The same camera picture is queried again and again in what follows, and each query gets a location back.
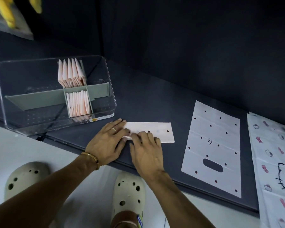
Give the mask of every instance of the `oval cutout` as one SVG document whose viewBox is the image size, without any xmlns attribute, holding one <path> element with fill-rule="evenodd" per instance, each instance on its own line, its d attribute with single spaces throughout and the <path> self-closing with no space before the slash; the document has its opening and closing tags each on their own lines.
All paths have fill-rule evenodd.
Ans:
<svg viewBox="0 0 285 228">
<path fill-rule="evenodd" d="M 206 159 L 206 158 L 203 159 L 203 164 L 205 166 L 209 167 L 210 169 L 213 169 L 213 170 L 220 172 L 220 173 L 223 172 L 223 170 L 224 170 L 221 165 L 219 165 L 213 161 L 210 161 L 209 159 Z"/>
</svg>

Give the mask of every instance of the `clear plastic container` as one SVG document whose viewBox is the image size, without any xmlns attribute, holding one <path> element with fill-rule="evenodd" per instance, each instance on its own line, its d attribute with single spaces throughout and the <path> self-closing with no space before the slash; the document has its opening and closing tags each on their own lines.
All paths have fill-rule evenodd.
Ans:
<svg viewBox="0 0 285 228">
<path fill-rule="evenodd" d="M 114 116 L 116 100 L 105 58 L 76 57 L 87 86 L 63 89 L 58 60 L 68 58 L 0 62 L 0 99 L 7 129 L 30 136 Z M 92 113 L 70 118 L 65 94 L 80 90 L 88 91 Z"/>
</svg>

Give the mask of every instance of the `beaded bracelet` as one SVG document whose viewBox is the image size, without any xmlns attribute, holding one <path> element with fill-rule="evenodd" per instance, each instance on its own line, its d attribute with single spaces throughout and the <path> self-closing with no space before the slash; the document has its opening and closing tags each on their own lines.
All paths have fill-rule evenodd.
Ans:
<svg viewBox="0 0 285 228">
<path fill-rule="evenodd" d="M 99 162 L 98 162 L 97 157 L 95 157 L 94 155 L 92 155 L 92 154 L 90 154 L 90 153 L 87 153 L 87 152 L 82 152 L 81 154 L 85 154 L 85 155 L 90 156 L 91 158 L 93 158 L 93 160 L 97 163 L 97 168 L 96 168 L 96 170 L 99 170 Z"/>
</svg>

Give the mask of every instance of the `shoe hole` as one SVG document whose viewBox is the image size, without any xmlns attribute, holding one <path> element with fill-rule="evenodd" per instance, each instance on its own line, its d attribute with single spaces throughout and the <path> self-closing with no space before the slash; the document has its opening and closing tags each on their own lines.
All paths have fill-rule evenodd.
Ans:
<svg viewBox="0 0 285 228">
<path fill-rule="evenodd" d="M 12 183 L 8 185 L 9 190 L 11 190 L 13 187 L 14 187 L 14 184 L 12 184 Z"/>
</svg>

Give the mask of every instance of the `yellow glove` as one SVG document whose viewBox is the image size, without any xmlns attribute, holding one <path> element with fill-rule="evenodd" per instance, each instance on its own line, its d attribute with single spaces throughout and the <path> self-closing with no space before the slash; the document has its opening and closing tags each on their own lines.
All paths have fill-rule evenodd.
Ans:
<svg viewBox="0 0 285 228">
<path fill-rule="evenodd" d="M 29 2 L 37 13 L 42 13 L 41 0 L 29 0 Z M 14 29 L 16 28 L 16 21 L 10 7 L 12 3 L 13 0 L 0 0 L 0 14 L 8 24 L 8 27 Z"/>
</svg>

